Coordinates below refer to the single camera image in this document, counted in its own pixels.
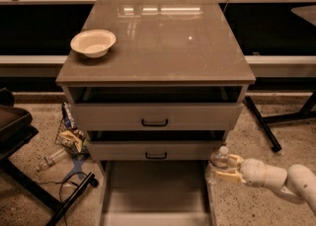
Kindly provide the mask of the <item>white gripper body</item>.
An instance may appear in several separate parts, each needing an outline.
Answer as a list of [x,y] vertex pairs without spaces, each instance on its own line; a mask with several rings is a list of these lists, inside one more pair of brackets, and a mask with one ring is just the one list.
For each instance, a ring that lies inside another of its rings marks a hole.
[[266,165],[260,160],[246,159],[240,164],[239,172],[244,184],[252,188],[261,188],[266,179]]

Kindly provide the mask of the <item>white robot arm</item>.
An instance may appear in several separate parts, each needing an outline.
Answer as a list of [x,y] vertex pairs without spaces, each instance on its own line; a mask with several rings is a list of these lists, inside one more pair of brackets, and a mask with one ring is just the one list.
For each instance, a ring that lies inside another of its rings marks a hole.
[[265,188],[286,201],[306,203],[316,214],[316,175],[303,165],[294,164],[286,170],[257,159],[230,155],[228,167],[215,170],[214,174],[225,182]]

